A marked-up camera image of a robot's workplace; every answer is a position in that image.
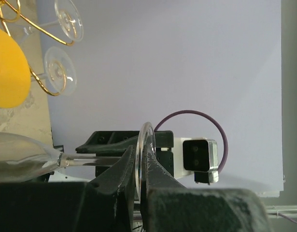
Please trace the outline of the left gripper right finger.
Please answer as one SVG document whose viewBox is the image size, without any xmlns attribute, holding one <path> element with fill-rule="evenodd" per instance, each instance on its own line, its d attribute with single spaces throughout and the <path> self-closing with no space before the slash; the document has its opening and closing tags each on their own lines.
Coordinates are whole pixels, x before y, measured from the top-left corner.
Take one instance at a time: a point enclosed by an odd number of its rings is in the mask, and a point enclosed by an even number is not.
<svg viewBox="0 0 297 232">
<path fill-rule="evenodd" d="M 145 145 L 141 215 L 147 232 L 271 232 L 260 199 L 247 189 L 189 189 L 175 180 Z"/>
</svg>

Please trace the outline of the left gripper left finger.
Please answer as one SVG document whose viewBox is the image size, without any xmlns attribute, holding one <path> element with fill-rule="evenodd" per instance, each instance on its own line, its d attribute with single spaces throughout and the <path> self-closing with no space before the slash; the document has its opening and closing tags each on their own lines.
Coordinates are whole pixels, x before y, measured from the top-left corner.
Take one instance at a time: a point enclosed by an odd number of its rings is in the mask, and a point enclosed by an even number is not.
<svg viewBox="0 0 297 232">
<path fill-rule="evenodd" d="M 0 232 L 129 232 L 135 146 L 90 182 L 0 183 Z"/>
</svg>

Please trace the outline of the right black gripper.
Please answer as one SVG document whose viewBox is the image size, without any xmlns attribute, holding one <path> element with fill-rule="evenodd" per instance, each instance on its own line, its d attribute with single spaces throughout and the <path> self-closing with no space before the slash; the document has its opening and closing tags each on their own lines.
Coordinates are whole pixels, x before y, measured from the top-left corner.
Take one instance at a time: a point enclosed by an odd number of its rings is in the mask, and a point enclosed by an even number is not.
<svg viewBox="0 0 297 232">
<path fill-rule="evenodd" d="M 96 156 L 120 157 L 130 145 L 137 145 L 138 130 L 95 131 L 88 140 L 75 149 L 78 154 L 95 154 Z M 170 130 L 155 132 L 156 159 L 174 176 L 174 135 Z"/>
</svg>

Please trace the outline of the clear wine glass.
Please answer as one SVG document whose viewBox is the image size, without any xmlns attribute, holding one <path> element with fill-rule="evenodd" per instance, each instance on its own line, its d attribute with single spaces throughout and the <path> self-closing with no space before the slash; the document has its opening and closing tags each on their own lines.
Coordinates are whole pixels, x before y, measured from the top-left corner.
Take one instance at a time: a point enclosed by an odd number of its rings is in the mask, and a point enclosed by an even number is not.
<svg viewBox="0 0 297 232">
<path fill-rule="evenodd" d="M 149 122 L 143 124 L 135 145 L 135 195 L 141 195 L 141 162 L 145 145 L 149 145 L 155 154 L 155 133 Z M 0 132 L 0 183 L 37 182 L 37 177 L 74 166 L 106 166 L 109 169 L 120 158 L 66 154 L 26 136 Z"/>
<path fill-rule="evenodd" d="M 31 71 L 31 80 L 38 83 L 40 88 L 50 96 L 69 96 L 77 87 L 77 76 L 75 67 L 68 54 L 59 47 L 50 47 L 44 56 L 45 72 L 37 75 Z M 54 92 L 49 91 L 43 84 L 42 80 L 47 79 Z"/>
<path fill-rule="evenodd" d="M 72 46 L 75 42 L 79 42 L 84 36 L 84 27 L 80 14 L 71 0 L 55 0 L 54 9 L 57 20 L 51 23 L 37 25 L 22 14 L 20 17 L 24 19 L 33 30 L 37 30 L 55 41 L 64 44 L 66 46 Z M 71 39 L 71 42 L 61 40 L 60 38 L 51 34 L 47 28 L 49 26 L 60 25 L 65 35 Z"/>
</svg>

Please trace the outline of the yellow plastic goblet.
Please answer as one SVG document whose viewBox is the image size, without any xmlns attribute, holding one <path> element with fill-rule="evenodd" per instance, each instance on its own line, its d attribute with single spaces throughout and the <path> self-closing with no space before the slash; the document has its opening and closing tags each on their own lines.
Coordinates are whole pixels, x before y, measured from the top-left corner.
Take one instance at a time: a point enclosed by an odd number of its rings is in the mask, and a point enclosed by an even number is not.
<svg viewBox="0 0 297 232">
<path fill-rule="evenodd" d="M 0 108 L 22 104 L 30 90 L 27 59 L 17 42 L 0 29 Z"/>
</svg>

